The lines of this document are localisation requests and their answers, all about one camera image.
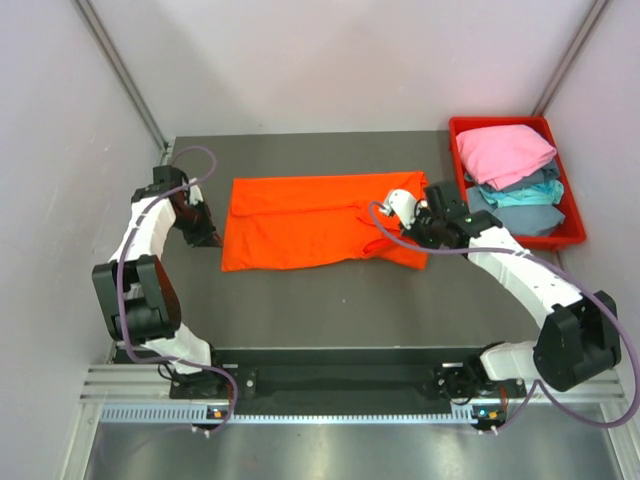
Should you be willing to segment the orange t-shirt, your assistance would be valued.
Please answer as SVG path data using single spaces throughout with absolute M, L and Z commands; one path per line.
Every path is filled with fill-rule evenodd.
M 384 259 L 415 270 L 428 256 L 386 238 L 394 218 L 368 207 L 394 189 L 418 197 L 424 173 L 237 178 L 225 222 L 222 271 L 294 270 L 346 260 Z

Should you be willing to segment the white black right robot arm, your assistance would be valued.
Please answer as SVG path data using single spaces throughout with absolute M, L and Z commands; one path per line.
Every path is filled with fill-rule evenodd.
M 540 328 L 534 341 L 486 347 L 467 370 L 469 388 L 487 396 L 503 380 L 542 380 L 565 392 L 616 366 L 621 360 L 617 329 L 602 312 L 615 308 L 599 291 L 587 298 L 575 285 L 533 260 L 492 212 L 470 211 L 451 182 L 424 190 L 390 192 L 382 211 L 398 216 L 402 233 L 423 248 L 458 250 L 512 294 Z

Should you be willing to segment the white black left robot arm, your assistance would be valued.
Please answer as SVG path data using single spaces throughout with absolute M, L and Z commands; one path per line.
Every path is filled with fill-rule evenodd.
M 92 282 L 114 341 L 157 353 L 178 373 L 192 375 L 194 387 L 212 397 L 226 387 L 227 374 L 213 363 L 210 344 L 182 320 L 178 295 L 162 264 L 173 229 L 191 247 L 222 246 L 199 186 L 182 170 L 160 166 L 153 169 L 153 182 L 134 192 L 123 240 L 109 261 L 93 268 Z

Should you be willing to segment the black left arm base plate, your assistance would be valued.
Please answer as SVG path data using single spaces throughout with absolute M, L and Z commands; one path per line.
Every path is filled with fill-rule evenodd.
M 226 377 L 211 371 L 189 375 L 171 373 L 169 397 L 175 400 L 237 400 L 252 399 L 257 387 L 256 369 L 232 368 L 229 374 L 235 379 L 237 389 Z

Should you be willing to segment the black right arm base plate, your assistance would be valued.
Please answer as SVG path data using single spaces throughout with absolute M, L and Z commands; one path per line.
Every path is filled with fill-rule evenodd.
M 445 363 L 434 371 L 438 393 L 456 405 L 469 404 L 474 399 L 521 399 L 526 387 L 517 380 L 489 380 L 478 369 L 464 363 Z

